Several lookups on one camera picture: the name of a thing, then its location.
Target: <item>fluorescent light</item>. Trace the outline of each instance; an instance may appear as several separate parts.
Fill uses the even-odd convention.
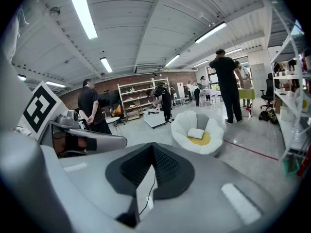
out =
[[[200,43],[204,39],[208,38],[210,35],[216,33],[218,30],[224,28],[225,26],[227,26],[227,24],[225,22],[222,22],[222,23],[218,24],[216,27],[214,27],[211,30],[207,31],[204,35],[202,35],[200,38],[195,40],[195,43]]]
[[[26,80],[26,76],[25,76],[25,75],[19,74],[19,75],[18,75],[18,78],[19,78],[20,80],[22,80],[22,81],[25,81],[25,80]]]
[[[241,50],[242,50],[242,48],[234,49],[232,51],[226,52],[226,54],[231,54],[231,53],[238,52],[238,51],[241,51]]]
[[[170,62],[168,62],[165,66],[167,67],[168,65],[170,65],[174,60],[176,60],[178,57],[180,56],[180,54],[176,55]]]
[[[54,83],[54,82],[51,82],[51,81],[46,81],[45,83],[46,83],[46,84],[49,84],[49,85],[54,85],[54,86],[62,87],[62,88],[66,87],[66,86],[63,85],[63,84]]]
[[[197,66],[202,65],[202,64],[207,63],[207,62],[209,62],[209,60],[205,60],[205,61],[203,61],[203,62],[201,62],[201,63],[199,63],[199,64],[196,64],[196,65],[193,66],[193,67],[197,67]]]
[[[104,67],[106,68],[106,70],[108,72],[112,72],[112,69],[111,69],[111,67],[110,67],[106,57],[105,58],[101,58],[101,62],[102,62],[102,64],[104,65]]]
[[[88,9],[87,0],[71,0],[78,14],[80,22],[89,39],[96,38],[96,30]]]

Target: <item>green basket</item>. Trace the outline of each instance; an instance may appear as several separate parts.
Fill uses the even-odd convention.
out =
[[[295,159],[296,161],[296,169],[293,171],[293,172],[288,172],[288,164],[289,164],[289,159],[286,159],[286,160],[283,160],[283,167],[284,167],[284,174],[285,176],[293,176],[293,175],[296,175],[297,172],[299,171],[299,164],[298,164],[298,161],[297,159]]]

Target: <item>brick wall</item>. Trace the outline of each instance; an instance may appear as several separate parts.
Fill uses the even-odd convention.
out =
[[[105,90],[109,91],[115,91],[118,90],[118,84],[124,85],[129,83],[137,83],[142,81],[150,80],[151,78],[156,79],[164,79],[168,77],[169,82],[173,83],[173,85],[176,85],[177,82],[182,82],[184,85],[188,83],[188,81],[197,82],[195,72],[169,72],[169,73],[163,73],[162,77],[154,76],[154,75],[139,75],[139,76],[129,76],[124,78],[118,78],[108,81],[103,81],[100,83],[97,83],[95,85],[95,89],[97,90],[98,94],[104,93]],[[78,95],[81,92],[81,89],[74,90],[72,92],[68,92],[59,98],[64,102],[64,104],[67,106],[68,109],[73,110],[78,108],[77,100]]]

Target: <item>red line on floor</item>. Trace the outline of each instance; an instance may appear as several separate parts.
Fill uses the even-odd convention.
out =
[[[272,159],[272,160],[278,161],[277,158],[271,157],[271,156],[269,156],[269,155],[265,155],[265,154],[263,154],[263,153],[258,153],[258,152],[256,152],[256,151],[247,149],[247,148],[245,148],[245,147],[239,146],[239,145],[237,145],[237,144],[235,144],[235,143],[232,143],[232,142],[228,142],[228,141],[226,141],[226,140],[224,140],[224,141],[225,141],[226,143],[230,143],[230,144],[232,144],[232,145],[234,145],[234,146],[237,146],[237,147],[239,147],[239,148],[241,148],[241,149],[245,149],[245,150],[247,150],[247,151],[251,151],[251,152],[253,152],[253,153],[256,153],[256,154],[262,155],[262,156],[264,156],[264,157],[270,158],[270,159]]]

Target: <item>white ceiling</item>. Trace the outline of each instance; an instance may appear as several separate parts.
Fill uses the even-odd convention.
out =
[[[20,28],[12,63],[45,79],[81,87],[85,78],[129,75],[139,64],[166,64],[170,69],[192,68],[227,51],[263,44],[266,11],[261,0],[87,0],[98,38],[88,39],[71,0],[26,0],[29,25]],[[49,15],[52,7],[60,15]],[[194,40],[225,21],[227,27],[200,44]],[[100,62],[106,57],[113,72]]]

